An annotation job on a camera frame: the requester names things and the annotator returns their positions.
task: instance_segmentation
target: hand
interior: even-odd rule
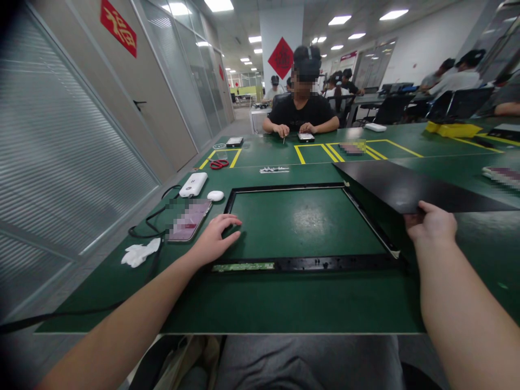
[[[272,130],[280,135],[280,138],[285,138],[289,135],[289,126],[287,125],[274,125]]]
[[[222,239],[222,232],[231,224],[240,226],[242,221],[232,214],[216,216],[186,255],[190,256],[191,261],[196,262],[199,267],[218,259],[240,237],[240,232],[237,231]]]
[[[423,200],[419,202],[419,207],[426,212],[425,216],[405,215],[406,230],[414,243],[423,239],[436,242],[455,242],[457,221],[453,214]]]
[[[318,129],[311,125],[309,122],[302,124],[302,126],[300,127],[300,133],[316,134],[317,131]]]

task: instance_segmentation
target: red sign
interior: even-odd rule
[[[282,79],[291,70],[293,66],[293,51],[284,38],[280,39],[267,62]]]
[[[137,58],[137,35],[108,0],[101,0],[101,24]]]
[[[349,58],[355,57],[356,55],[358,55],[358,52],[357,51],[353,51],[352,53],[349,53],[349,54],[344,55],[343,57],[341,57],[340,62],[344,61],[344,60],[347,60]]]

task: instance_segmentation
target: clear cup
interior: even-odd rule
[[[213,150],[216,152],[214,156],[216,156],[217,160],[227,160],[228,153],[226,152],[226,144],[216,144],[213,146]]]

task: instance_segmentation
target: ceiling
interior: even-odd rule
[[[251,68],[263,70],[262,54],[254,49],[260,43],[249,43],[249,36],[260,35],[259,11],[263,9],[304,5],[303,44],[310,44],[314,37],[326,36],[319,43],[322,54],[329,57],[348,53],[366,42],[390,33],[436,12],[457,0],[231,0],[233,11],[213,13],[204,0],[191,0],[217,28],[220,46],[224,53],[224,65],[239,72],[250,72]],[[379,18],[392,10],[409,9],[400,18],[380,21]],[[352,15],[343,25],[329,26],[334,16]],[[347,38],[354,33],[366,33],[357,40]],[[336,44],[344,47],[331,51]],[[251,58],[252,65],[244,65],[240,58]]]

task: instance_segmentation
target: floor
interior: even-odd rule
[[[222,136],[251,134],[249,108],[236,108],[236,120],[223,129],[214,139]],[[192,166],[210,149],[208,146],[193,157],[186,166],[164,184],[164,189],[179,183]],[[112,252],[126,237],[127,230],[137,225],[153,209],[160,200],[163,190],[158,191],[143,208],[129,218],[114,232],[111,238],[104,242],[83,265],[71,271],[50,289],[50,294],[42,295],[39,300],[28,305],[20,313],[21,317],[34,316],[54,311],[74,291],[87,276]],[[82,335],[34,335],[36,326],[3,337],[2,347],[9,351],[9,359],[13,359],[14,367],[18,369],[15,378],[20,388],[33,388],[50,369],[83,337]],[[427,335],[399,336],[399,355],[401,360],[410,363],[434,379],[442,389],[448,389],[447,380]],[[127,389],[123,383],[121,390]]]

